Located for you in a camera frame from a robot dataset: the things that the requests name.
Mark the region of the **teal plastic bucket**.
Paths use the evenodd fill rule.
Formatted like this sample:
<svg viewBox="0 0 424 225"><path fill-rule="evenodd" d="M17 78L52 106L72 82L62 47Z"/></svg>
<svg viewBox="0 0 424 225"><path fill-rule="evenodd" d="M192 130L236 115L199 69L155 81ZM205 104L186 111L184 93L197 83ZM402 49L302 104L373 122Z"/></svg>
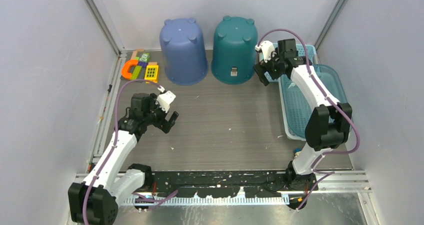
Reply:
<svg viewBox="0 0 424 225"><path fill-rule="evenodd" d="M225 15L213 36L211 71L217 80L239 85L254 74L258 30L255 20Z"/></svg>

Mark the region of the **blue plastic bucket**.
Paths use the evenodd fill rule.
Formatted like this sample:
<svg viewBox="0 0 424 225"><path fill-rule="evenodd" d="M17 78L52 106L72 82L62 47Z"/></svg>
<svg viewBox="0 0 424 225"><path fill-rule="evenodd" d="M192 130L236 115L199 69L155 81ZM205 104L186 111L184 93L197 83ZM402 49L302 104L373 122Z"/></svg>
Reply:
<svg viewBox="0 0 424 225"><path fill-rule="evenodd" d="M205 42L196 19L166 19L159 33L164 71L168 79L181 86L194 85L208 73Z"/></svg>

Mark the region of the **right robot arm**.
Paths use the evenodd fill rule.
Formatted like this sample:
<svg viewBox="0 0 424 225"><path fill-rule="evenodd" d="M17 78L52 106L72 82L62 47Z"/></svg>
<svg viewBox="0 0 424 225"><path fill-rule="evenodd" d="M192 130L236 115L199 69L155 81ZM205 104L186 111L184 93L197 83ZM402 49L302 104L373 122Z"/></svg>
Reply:
<svg viewBox="0 0 424 225"><path fill-rule="evenodd" d="M311 109L305 127L306 144L285 171L285 183L291 190L299 190L314 180L316 165L329 154L339 154L338 147L348 138L352 125L351 105L341 103L324 86L316 74L309 56L300 56L294 39L284 39L277 47L268 40L259 42L255 51L262 55L254 66L259 80L267 86L281 76L289 78L302 92Z"/></svg>

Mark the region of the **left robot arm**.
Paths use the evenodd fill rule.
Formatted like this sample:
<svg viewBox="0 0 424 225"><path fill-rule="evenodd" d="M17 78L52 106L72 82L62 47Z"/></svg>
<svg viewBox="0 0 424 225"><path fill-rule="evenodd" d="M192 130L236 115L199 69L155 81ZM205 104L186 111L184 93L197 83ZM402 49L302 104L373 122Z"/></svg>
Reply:
<svg viewBox="0 0 424 225"><path fill-rule="evenodd" d="M169 90L155 93L135 93L125 115L117 121L109 145L98 163L82 182L73 182L68 189L71 220L84 225L112 225L119 206L139 189L148 192L153 187L152 169L134 163L121 178L117 175L129 153L138 144L149 126L167 134L179 114L166 119L176 95Z"/></svg>

